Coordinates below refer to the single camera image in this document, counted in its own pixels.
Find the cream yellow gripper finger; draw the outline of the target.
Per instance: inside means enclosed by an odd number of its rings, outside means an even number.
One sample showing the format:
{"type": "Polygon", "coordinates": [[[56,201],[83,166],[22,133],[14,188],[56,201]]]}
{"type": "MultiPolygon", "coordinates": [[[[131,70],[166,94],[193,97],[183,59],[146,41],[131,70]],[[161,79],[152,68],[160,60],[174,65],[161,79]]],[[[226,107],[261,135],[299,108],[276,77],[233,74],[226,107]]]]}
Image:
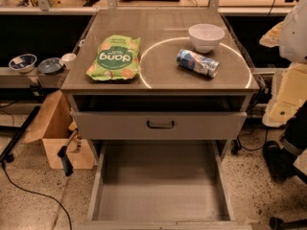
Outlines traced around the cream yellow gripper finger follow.
{"type": "Polygon", "coordinates": [[[307,101],[307,64],[291,63],[274,90],[262,118],[267,127],[285,125],[307,101]]]}

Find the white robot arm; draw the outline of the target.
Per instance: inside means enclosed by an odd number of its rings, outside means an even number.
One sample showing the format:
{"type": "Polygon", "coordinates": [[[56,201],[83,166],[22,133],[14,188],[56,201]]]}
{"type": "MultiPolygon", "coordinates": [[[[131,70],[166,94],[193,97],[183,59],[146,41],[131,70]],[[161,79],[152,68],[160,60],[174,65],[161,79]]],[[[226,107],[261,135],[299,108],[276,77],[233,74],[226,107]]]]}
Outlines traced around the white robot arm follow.
{"type": "Polygon", "coordinates": [[[291,64],[281,74],[263,117],[269,127],[285,125],[307,101],[307,0],[299,0],[285,19],[267,31],[260,44],[279,47],[291,64]]]}

